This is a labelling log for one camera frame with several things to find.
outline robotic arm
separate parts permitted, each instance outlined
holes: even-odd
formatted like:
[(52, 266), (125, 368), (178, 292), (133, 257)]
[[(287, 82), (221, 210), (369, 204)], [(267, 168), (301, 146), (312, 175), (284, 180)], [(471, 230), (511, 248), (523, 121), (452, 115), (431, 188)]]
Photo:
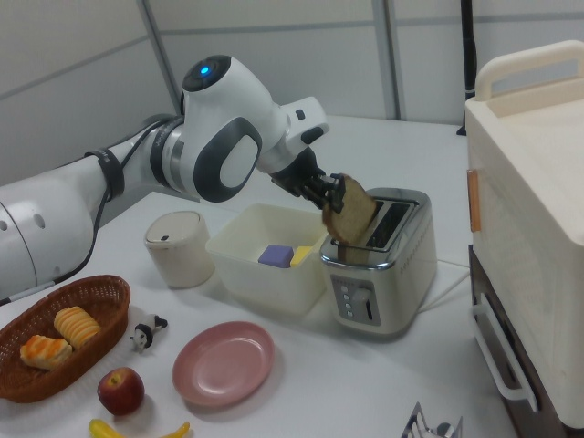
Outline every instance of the robotic arm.
[(197, 63), (182, 87), (184, 117), (149, 120), (114, 146), (0, 187), (0, 298), (78, 272), (103, 204), (137, 185), (220, 203), (257, 168), (318, 208), (342, 209), (342, 176), (327, 176), (309, 148), (329, 130), (314, 98), (279, 106), (253, 73), (225, 56)]

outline black pole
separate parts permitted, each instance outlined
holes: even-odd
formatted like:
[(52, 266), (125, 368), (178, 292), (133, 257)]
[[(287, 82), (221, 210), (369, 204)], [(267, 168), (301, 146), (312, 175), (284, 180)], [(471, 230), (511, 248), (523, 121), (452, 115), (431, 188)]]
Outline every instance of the black pole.
[[(473, 31), (473, 0), (461, 0), (461, 19), (463, 25), (463, 58), (464, 58), (464, 99), (475, 96), (476, 80), (476, 45)], [(456, 132), (466, 135), (466, 117), (463, 116), (463, 126)]]

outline toaster control buttons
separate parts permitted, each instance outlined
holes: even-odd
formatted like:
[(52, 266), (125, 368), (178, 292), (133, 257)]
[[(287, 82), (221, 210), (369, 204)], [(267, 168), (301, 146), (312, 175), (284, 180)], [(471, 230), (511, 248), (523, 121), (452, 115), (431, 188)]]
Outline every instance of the toaster control buttons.
[(330, 276), (341, 318), (368, 326), (381, 324), (375, 286), (371, 281)]

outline white handle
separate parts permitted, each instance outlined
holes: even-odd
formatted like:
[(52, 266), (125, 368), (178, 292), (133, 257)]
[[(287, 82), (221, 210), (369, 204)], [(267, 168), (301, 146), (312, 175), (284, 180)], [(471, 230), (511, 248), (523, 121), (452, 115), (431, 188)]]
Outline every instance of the white handle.
[(563, 41), (548, 46), (530, 48), (521, 52), (496, 57), (485, 64), (476, 76), (476, 100), (493, 96), (493, 83), (513, 73), (544, 67), (576, 59), (578, 78), (584, 78), (584, 42)]
[[(503, 377), (501, 377), (501, 373), (499, 372), (499, 369), (496, 367), (495, 360), (493, 359), (493, 354), (491, 354), (491, 351), (486, 345), (483, 332), (481, 332), (481, 329), (475, 320), (475, 317), (479, 315), (486, 315), (487, 319), (489, 320), (489, 323), (491, 324), (491, 327), (493, 328), (493, 331), (495, 332), (499, 340), (499, 343), (501, 344), (501, 347), (503, 347), (503, 351), (507, 356), (507, 360), (509, 361), (509, 364), (511, 365), (513, 372), (515, 373), (517, 379), (519, 380), (521, 388), (513, 390), (505, 385)], [(537, 412), (536, 395), (531, 390), (529, 382), (527, 381), (527, 377), (523, 370), (521, 369), (519, 361), (517, 360), (515, 353), (511, 349), (511, 346), (507, 341), (505, 333), (503, 333), (503, 329), (501, 328), (499, 322), (496, 319), (495, 312), (491, 309), (491, 306), (486, 300), (484, 294), (481, 294), (481, 303), (471, 307), (470, 319), (471, 326), (473, 327), (474, 335), (476, 337), (478, 345), (481, 348), (481, 351), (483, 352), (483, 356), (485, 356), (486, 364), (489, 367), (489, 370), (491, 371), (491, 375), (493, 376), (496, 387), (499, 389), (499, 392), (501, 392), (501, 395), (508, 400), (527, 400), (533, 412)]]

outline toaster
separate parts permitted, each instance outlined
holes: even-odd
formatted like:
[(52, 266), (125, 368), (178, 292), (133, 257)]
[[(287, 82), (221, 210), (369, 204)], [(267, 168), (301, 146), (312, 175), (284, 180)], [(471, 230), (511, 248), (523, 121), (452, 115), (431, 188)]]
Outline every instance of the toaster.
[(336, 320), (357, 331), (399, 336), (413, 321), (436, 273), (430, 198), (396, 188), (367, 191), (377, 203), (354, 245), (330, 235), (320, 247)]

